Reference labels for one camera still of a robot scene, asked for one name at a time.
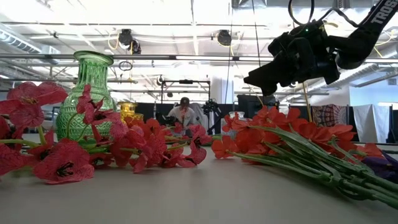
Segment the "table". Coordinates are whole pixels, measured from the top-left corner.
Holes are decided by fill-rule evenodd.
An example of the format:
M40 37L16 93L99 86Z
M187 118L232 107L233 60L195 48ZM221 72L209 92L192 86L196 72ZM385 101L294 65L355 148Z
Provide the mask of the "table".
M219 161L207 151L194 168L97 170L95 178L73 184L6 175L0 222L398 223L398 211L381 202L350 200L297 174L240 159Z

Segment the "green glass vase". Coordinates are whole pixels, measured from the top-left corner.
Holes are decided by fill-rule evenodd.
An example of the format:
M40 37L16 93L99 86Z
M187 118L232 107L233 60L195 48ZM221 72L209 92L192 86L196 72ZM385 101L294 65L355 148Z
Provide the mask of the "green glass vase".
M79 61L78 80L60 107L56 121L58 140L67 136L68 121L76 113L78 97L83 93L86 84L91 85L90 95L95 103L104 99L102 110L116 110L116 104L106 87L108 66L113 64L113 59L110 56L90 51L78 51L73 56ZM83 114L78 114L73 118L70 125L70 139L77 140L83 130L85 136L93 135L90 127L85 129L86 124L83 122L83 117ZM97 128L101 135L107 136L110 126L111 123L107 122L97 125Z

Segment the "yellow vase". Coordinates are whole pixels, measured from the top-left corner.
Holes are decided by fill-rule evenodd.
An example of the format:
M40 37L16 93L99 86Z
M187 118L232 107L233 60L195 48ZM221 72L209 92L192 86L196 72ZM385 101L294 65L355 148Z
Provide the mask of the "yellow vase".
M125 122L124 119L128 116L132 119L144 120L143 114L135 112L137 103L119 102L118 105L120 105L120 117L123 122Z

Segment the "ceiling light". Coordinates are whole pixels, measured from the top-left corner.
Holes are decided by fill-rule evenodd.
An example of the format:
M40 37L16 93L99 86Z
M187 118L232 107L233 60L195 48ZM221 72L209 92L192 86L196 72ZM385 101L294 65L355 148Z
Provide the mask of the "ceiling light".
M374 59L366 59L366 63L398 63L398 58L374 58Z
M221 57L221 56L176 56L177 60L232 60L232 57Z
M271 62L273 59L273 57L260 57L261 62ZM239 57L239 60L258 62L259 57Z

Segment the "person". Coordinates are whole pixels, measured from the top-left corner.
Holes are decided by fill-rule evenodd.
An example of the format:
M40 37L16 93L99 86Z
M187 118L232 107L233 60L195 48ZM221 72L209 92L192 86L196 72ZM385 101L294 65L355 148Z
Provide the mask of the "person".
M183 97L180 100L180 106L174 107L170 110L168 116L176 117L181 123L184 129L191 124L196 123L196 116L193 109L189 108L189 98Z

